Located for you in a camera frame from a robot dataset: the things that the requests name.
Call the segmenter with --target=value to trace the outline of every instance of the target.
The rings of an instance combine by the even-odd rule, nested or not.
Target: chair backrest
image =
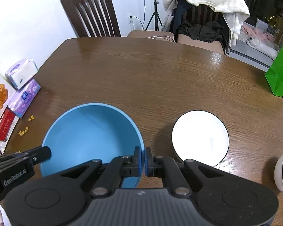
[[[204,26],[209,21],[217,21],[220,13],[214,12],[209,6],[192,6],[183,14],[183,20],[188,20],[191,24]]]
[[[61,0],[79,37],[120,36],[112,0]]]

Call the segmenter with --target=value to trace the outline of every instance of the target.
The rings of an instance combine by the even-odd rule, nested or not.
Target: wooden table
[[[126,112],[154,154],[175,158],[174,122],[187,111],[206,110],[223,121],[230,136],[229,152],[217,168],[271,188],[279,199],[273,225],[283,225],[283,192],[273,181],[283,154],[283,98],[272,95],[263,71],[188,45],[96,37],[66,40],[35,79],[41,91],[18,122],[7,153],[41,145],[66,110],[102,102]],[[28,122],[30,115],[35,120]],[[28,133],[20,137],[26,126]],[[160,187],[161,182],[142,178],[139,186]]]

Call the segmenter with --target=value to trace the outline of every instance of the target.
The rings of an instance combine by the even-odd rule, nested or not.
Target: screw
[[[175,189],[175,193],[178,195],[187,195],[188,193],[190,193],[190,190],[185,187],[179,187]]]
[[[97,188],[94,188],[92,190],[92,193],[95,194],[95,195],[104,195],[108,192],[108,190],[106,188],[103,188],[103,187],[97,187]]]
[[[123,159],[124,159],[124,164],[128,164],[132,162],[132,157],[129,155],[124,155]]]

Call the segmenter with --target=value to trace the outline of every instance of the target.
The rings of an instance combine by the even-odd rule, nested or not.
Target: white cable
[[[168,38],[171,38],[171,39],[172,39],[172,40],[169,40],[169,41],[173,41],[173,42],[175,42],[175,40],[174,40],[172,37],[167,36],[167,35],[155,35],[155,36],[147,37],[146,39],[156,39],[156,38],[167,39],[166,37],[168,37]]]

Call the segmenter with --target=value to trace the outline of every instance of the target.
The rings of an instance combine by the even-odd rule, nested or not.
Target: white plate
[[[228,152],[229,136],[225,125],[215,115],[190,111],[176,121],[172,143],[181,160],[193,159],[214,167]]]

